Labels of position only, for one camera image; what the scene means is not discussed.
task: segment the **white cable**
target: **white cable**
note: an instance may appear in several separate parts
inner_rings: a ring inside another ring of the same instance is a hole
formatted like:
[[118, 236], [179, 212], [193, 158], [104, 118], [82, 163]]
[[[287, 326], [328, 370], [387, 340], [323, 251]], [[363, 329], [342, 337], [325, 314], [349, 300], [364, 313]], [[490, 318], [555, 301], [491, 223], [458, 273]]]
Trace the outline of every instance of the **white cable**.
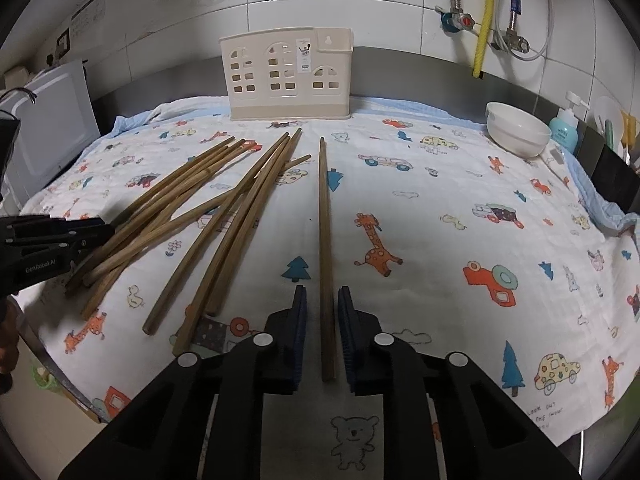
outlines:
[[531, 57], [522, 57], [519, 54], [516, 54], [513, 50], [510, 49], [509, 45], [507, 45], [504, 42], [504, 39], [502, 38], [502, 35], [500, 33], [500, 23], [498, 22], [498, 9], [500, 8], [500, 0], [495, 0], [496, 1], [496, 9], [494, 9], [494, 27], [495, 30], [497, 31], [496, 33], [496, 37], [498, 40], [498, 45], [500, 46], [500, 48], [502, 50], [505, 50], [507, 52], [509, 52], [514, 58], [519, 59], [521, 61], [534, 61], [536, 59], [538, 59], [539, 57], [541, 57], [545, 52], [546, 49], [548, 47], [549, 44], [549, 40], [551, 39], [551, 34], [553, 33], [554, 30], [554, 19], [555, 19], [555, 15], [554, 15], [554, 3], [553, 0], [547, 0], [548, 2], [548, 24], [547, 24], [547, 28], [546, 28], [546, 40], [545, 40], [545, 44], [542, 46], [542, 48], [534, 55]]
[[578, 474], [582, 476], [582, 459], [584, 458], [584, 431], [580, 432], [580, 463], [578, 464]]

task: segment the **white bowl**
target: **white bowl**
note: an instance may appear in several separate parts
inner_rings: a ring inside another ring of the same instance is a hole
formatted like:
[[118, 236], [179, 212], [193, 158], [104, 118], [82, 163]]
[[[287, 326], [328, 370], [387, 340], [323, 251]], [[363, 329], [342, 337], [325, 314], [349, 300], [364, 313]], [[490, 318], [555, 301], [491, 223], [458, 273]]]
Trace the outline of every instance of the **white bowl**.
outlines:
[[486, 127], [495, 142], [522, 158], [539, 155], [551, 138], [551, 130], [540, 119], [504, 103], [487, 104]]

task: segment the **label sticker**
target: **label sticker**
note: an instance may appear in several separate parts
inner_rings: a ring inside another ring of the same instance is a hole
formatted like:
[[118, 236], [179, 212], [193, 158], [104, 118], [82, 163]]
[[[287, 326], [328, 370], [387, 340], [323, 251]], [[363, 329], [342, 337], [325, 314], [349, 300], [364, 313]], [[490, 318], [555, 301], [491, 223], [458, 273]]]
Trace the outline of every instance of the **label sticker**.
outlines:
[[296, 40], [298, 72], [311, 72], [311, 40]]

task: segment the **yellow gas hose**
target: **yellow gas hose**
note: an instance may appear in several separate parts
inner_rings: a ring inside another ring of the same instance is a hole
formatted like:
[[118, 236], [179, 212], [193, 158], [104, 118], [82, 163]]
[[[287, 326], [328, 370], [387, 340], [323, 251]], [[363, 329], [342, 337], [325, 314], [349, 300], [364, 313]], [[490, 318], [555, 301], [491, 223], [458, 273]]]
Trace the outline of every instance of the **yellow gas hose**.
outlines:
[[474, 77], [480, 77], [482, 64], [484, 63], [484, 51], [486, 50], [486, 42], [489, 38], [489, 31], [494, 20], [494, 0], [484, 0], [484, 15], [482, 16], [482, 26], [480, 27], [480, 35], [478, 36], [478, 44], [476, 45], [476, 57], [474, 58]]

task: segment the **blue bottle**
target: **blue bottle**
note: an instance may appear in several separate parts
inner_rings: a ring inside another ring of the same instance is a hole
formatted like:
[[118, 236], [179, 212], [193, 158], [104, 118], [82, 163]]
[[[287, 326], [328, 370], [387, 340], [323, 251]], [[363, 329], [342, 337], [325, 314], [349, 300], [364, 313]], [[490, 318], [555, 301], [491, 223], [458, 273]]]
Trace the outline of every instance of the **blue bottle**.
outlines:
[[574, 114], [574, 106], [582, 104], [588, 108], [588, 105], [573, 92], [567, 92], [566, 98], [569, 107], [560, 108], [558, 116], [551, 119], [549, 129], [551, 138], [573, 153], [578, 144], [578, 118]]

